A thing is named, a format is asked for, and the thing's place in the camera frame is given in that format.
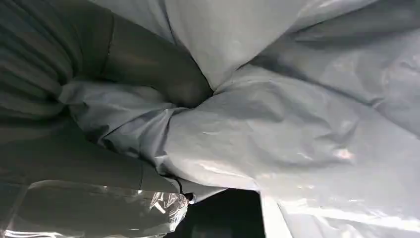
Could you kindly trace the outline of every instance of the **crumpled plastic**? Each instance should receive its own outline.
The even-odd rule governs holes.
[[[420,1],[153,9],[165,24],[145,27],[170,26],[214,96],[187,110],[134,92],[152,89],[72,82],[61,99],[93,141],[196,183],[261,191],[295,238],[420,236]]]
[[[188,208],[178,193],[58,180],[0,189],[10,205],[0,213],[5,238],[159,238],[175,231]]]

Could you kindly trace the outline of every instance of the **gray plastic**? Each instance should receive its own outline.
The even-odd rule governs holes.
[[[162,10],[214,96],[186,110],[75,82],[62,100],[85,132],[161,173],[263,192],[294,238],[420,236],[420,1]]]

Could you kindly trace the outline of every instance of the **gray plastic sheet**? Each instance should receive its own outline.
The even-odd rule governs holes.
[[[420,237],[420,1],[160,3],[214,96],[187,110],[71,83],[61,99],[92,140],[261,191],[294,238]]]

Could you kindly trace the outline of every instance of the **plastic sheet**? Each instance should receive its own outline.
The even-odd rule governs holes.
[[[159,238],[188,207],[182,194],[56,180],[0,187],[2,205],[11,201],[1,215],[6,238]]]
[[[93,140],[196,183],[259,190],[294,238],[420,236],[420,1],[164,6],[214,96],[186,110],[67,85]]]

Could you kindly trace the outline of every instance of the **transparent plastic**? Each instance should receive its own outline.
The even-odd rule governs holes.
[[[0,186],[10,191],[0,198],[10,205],[0,213],[4,238],[160,238],[188,208],[178,193],[56,180]]]

